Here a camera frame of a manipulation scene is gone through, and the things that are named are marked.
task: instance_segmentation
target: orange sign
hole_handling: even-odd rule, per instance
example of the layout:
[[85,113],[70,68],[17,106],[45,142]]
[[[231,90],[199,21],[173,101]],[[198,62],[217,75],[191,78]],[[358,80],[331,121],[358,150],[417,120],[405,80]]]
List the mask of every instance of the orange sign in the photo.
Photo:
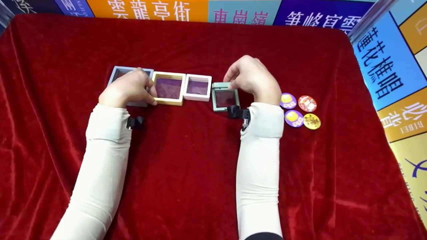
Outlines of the orange sign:
[[427,132],[427,88],[378,111],[389,142]]
[[427,227],[427,133],[410,137],[390,147],[399,163],[415,209]]
[[416,54],[427,46],[427,4],[424,4],[402,25],[400,30],[412,53]]
[[208,0],[87,0],[97,18],[208,21]]

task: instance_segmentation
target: red velvet cloth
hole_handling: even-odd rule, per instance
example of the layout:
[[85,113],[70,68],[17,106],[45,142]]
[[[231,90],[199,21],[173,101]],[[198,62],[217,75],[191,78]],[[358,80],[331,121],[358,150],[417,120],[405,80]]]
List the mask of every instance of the red velvet cloth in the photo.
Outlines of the red velvet cloth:
[[[0,38],[0,239],[48,239],[114,65],[210,75],[258,57],[283,92],[317,101],[318,130],[285,126],[286,239],[426,239],[346,35],[333,29],[19,15]],[[247,107],[252,96],[239,92]],[[211,102],[129,108],[125,188],[106,239],[237,239],[242,121]]]

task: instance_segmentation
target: red badge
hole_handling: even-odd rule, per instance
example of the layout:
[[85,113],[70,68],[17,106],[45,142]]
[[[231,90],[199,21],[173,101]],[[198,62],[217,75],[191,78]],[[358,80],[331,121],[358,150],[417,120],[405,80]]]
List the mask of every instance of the red badge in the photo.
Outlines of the red badge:
[[301,96],[298,99],[298,105],[303,111],[306,112],[313,112],[317,108],[316,101],[312,97],[307,95]]

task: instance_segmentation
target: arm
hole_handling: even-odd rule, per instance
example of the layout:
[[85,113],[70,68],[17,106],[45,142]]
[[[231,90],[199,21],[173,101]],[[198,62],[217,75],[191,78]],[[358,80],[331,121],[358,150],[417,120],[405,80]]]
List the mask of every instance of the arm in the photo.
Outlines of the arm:
[[260,102],[252,103],[249,110],[251,122],[241,132],[236,175],[239,236],[242,240],[261,239],[254,234],[273,233],[281,239],[279,140],[283,133],[284,113],[279,106]]
[[86,130],[83,157],[70,204],[52,240],[104,238],[123,191],[131,131],[124,108],[97,105]]
[[241,132],[236,173],[237,225],[241,240],[281,240],[278,211],[279,140],[284,114],[276,79],[259,60],[245,55],[224,76],[230,89],[254,95],[251,122]]

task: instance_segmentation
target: white arm sleeve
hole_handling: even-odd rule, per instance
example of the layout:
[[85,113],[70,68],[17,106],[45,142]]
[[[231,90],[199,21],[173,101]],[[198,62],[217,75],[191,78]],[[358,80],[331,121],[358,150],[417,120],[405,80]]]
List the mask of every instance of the white arm sleeve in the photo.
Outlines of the white arm sleeve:
[[241,132],[236,174],[237,224],[241,240],[260,233],[282,235],[279,211],[279,140],[283,134],[281,107],[255,102],[251,122]]
[[97,105],[70,203],[52,240],[101,240],[116,214],[128,163],[131,130],[124,108]]

